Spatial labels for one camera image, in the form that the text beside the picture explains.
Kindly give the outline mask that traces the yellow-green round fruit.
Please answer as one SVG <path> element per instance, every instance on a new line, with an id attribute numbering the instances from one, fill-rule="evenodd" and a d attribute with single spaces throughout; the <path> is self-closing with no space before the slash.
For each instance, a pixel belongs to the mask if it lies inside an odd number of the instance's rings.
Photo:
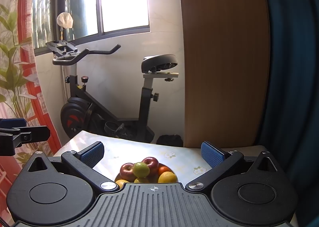
<path id="1" fill-rule="evenodd" d="M 134 183 L 149 183 L 149 180 L 145 177 L 145 178 L 136 178 L 134 180 Z"/>

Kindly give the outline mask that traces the large yellow orange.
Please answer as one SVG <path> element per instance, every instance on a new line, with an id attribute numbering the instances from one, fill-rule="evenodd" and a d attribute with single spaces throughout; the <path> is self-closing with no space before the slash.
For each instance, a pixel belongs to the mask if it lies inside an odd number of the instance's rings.
<path id="1" fill-rule="evenodd" d="M 177 176 L 171 171 L 163 172 L 158 178 L 158 183 L 177 183 L 177 182 L 178 182 Z"/>
<path id="2" fill-rule="evenodd" d="M 119 179 L 119 180 L 116 180 L 115 183 L 119 186 L 120 189 L 122 189 L 126 183 L 130 183 L 130 182 L 124 179 Z"/>

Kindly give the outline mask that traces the small red apple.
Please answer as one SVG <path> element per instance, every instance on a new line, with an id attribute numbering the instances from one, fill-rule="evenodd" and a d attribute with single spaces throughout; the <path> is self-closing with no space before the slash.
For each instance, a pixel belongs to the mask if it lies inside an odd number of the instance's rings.
<path id="1" fill-rule="evenodd" d="M 119 171 L 119 175 L 121 176 L 121 179 L 134 182 L 136 179 L 136 176 L 133 173 L 133 167 L 134 163 L 124 163 Z"/>

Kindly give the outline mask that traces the cream round plate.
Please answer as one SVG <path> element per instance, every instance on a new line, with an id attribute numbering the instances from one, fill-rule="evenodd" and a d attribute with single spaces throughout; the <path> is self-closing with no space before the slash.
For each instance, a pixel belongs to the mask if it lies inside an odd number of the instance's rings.
<path id="1" fill-rule="evenodd" d="M 154 175 L 154 176 L 149 176 L 149 175 L 148 175 L 146 178 L 149 180 L 149 183 L 158 183 L 158 178 L 159 178 L 158 172 L 157 172 L 156 175 Z M 121 179 L 121 176 L 118 174 L 118 175 L 115 177 L 115 181 L 116 181 L 116 180 L 119 180 L 119 179 Z"/>

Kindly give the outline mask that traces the black bag on floor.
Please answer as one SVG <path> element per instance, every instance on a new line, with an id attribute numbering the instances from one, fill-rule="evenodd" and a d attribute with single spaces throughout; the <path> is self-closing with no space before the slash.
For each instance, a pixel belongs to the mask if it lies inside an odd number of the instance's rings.
<path id="1" fill-rule="evenodd" d="M 183 140 L 179 135 L 162 135 L 157 139 L 156 144 L 183 147 Z"/>

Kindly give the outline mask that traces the wooden wardrobe panel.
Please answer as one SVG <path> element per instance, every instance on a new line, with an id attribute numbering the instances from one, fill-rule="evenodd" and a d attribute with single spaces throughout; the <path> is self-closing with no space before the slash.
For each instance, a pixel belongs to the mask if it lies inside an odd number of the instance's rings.
<path id="1" fill-rule="evenodd" d="M 181 0 L 184 145 L 250 146 L 266 98 L 267 0 Z"/>

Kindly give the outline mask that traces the dark red apple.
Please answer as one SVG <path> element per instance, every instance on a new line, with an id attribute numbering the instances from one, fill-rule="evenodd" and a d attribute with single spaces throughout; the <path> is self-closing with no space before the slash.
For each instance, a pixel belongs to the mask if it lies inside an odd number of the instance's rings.
<path id="1" fill-rule="evenodd" d="M 143 163 L 145 163 L 149 168 L 149 176 L 154 176 L 158 172 L 159 168 L 159 161 L 155 157 L 146 157 L 142 160 Z"/>

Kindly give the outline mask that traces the window with dark frame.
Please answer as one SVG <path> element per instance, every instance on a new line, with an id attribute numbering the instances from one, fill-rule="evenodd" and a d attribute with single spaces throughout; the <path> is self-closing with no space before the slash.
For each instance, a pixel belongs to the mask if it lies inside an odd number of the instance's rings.
<path id="1" fill-rule="evenodd" d="M 32 40 L 36 55 L 46 43 L 63 39 L 80 45 L 150 32 L 148 0 L 32 0 Z"/>

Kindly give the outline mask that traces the green apple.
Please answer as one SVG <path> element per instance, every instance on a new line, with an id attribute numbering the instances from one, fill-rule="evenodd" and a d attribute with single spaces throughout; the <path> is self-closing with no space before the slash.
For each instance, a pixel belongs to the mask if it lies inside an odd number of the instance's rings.
<path id="1" fill-rule="evenodd" d="M 137 178 L 146 178 L 150 173 L 150 169 L 146 163 L 137 162 L 134 164 L 132 172 Z"/>

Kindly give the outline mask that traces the small tangerine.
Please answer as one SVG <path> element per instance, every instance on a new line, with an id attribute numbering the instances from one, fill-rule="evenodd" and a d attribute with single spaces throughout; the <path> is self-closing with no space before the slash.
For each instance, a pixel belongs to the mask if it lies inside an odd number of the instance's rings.
<path id="1" fill-rule="evenodd" d="M 159 175 L 159 176 L 162 175 L 162 174 L 165 173 L 165 172 L 171 172 L 171 169 L 168 168 L 167 166 L 160 166 L 160 167 L 158 168 L 158 175 Z"/>

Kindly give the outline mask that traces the dark teal curtain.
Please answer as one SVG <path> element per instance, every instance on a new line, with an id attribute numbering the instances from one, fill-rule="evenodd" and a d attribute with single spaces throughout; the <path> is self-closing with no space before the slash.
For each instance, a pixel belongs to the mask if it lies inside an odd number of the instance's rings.
<path id="1" fill-rule="evenodd" d="M 257 143 L 297 197 L 300 226 L 318 226 L 318 0 L 267 0 L 270 74 Z"/>

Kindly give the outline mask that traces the bamboo print curtain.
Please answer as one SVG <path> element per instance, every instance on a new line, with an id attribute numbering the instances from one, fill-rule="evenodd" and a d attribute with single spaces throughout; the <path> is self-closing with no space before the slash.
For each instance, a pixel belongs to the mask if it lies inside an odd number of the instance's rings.
<path id="1" fill-rule="evenodd" d="M 1 219 L 13 223 L 6 198 L 35 151 L 53 155 L 61 148 L 40 87 L 31 36 L 31 0 L 1 0 L 1 119 L 25 119 L 28 126 L 47 126 L 46 142 L 23 145 L 1 157 Z"/>

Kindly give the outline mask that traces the floral plastic tablecloth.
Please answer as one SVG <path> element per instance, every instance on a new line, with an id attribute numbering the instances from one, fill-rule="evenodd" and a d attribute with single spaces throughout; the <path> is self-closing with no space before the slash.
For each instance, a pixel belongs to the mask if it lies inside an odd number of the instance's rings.
<path id="1" fill-rule="evenodd" d="M 146 157 L 154 157 L 159 163 L 170 168 L 183 186 L 211 170 L 211 166 L 202 158 L 199 148 L 179 148 L 128 141 L 85 131 L 72 138 L 54 156 L 60 157 L 67 151 L 81 151 L 98 141 L 104 145 L 104 156 L 93 170 L 95 176 L 102 178 L 102 182 L 114 182 L 124 163 L 140 162 Z"/>

